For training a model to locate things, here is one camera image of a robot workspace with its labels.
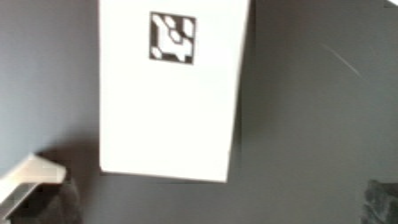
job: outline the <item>white object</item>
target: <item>white object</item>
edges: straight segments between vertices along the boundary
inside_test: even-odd
[[[65,178],[67,168],[33,154],[0,178],[0,224],[10,223],[10,215],[40,184],[61,184]]]
[[[102,169],[228,181],[250,0],[102,0]]]
[[[398,0],[388,0],[388,1],[398,5]]]

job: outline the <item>dark object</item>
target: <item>dark object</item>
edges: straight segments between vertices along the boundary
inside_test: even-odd
[[[11,224],[83,224],[79,191],[74,179],[42,185],[11,215]]]
[[[370,181],[363,224],[398,224],[398,184]]]

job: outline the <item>apriltag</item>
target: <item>apriltag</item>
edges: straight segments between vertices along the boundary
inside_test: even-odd
[[[228,181],[250,0],[100,0],[106,172]]]

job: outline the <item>gray wall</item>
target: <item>gray wall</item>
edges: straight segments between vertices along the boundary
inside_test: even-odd
[[[95,0],[0,1],[0,171],[56,150],[86,223],[360,223],[370,179],[398,182],[398,10],[260,0],[230,183],[99,171]]]

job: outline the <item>dark gray surface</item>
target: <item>dark gray surface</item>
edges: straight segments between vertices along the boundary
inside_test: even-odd
[[[369,180],[398,182],[398,11],[383,0],[262,0],[255,17],[242,157],[226,185],[184,184],[91,168],[97,1],[0,1],[0,167],[63,149],[88,224],[361,223]]]

